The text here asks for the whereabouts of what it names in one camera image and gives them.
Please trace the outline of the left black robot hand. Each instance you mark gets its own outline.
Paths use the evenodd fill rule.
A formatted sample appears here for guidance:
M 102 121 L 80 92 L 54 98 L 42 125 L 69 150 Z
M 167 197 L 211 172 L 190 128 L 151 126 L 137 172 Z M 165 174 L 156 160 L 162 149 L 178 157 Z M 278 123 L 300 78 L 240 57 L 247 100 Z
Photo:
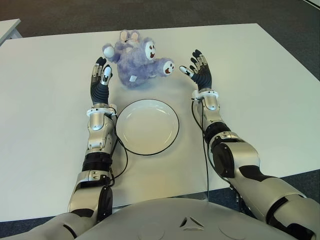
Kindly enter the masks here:
M 92 69 L 90 97 L 93 105 L 109 104 L 109 82 L 113 73 L 111 66 L 106 63 L 105 58 L 99 57 Z

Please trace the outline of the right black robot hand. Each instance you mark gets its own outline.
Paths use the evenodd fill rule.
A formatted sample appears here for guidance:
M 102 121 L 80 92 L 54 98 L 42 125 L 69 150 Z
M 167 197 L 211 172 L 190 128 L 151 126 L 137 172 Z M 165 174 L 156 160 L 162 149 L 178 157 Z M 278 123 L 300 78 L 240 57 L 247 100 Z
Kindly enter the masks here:
M 193 65 L 181 65 L 179 70 L 197 84 L 198 91 L 212 88 L 212 75 L 205 56 L 196 49 L 190 58 Z

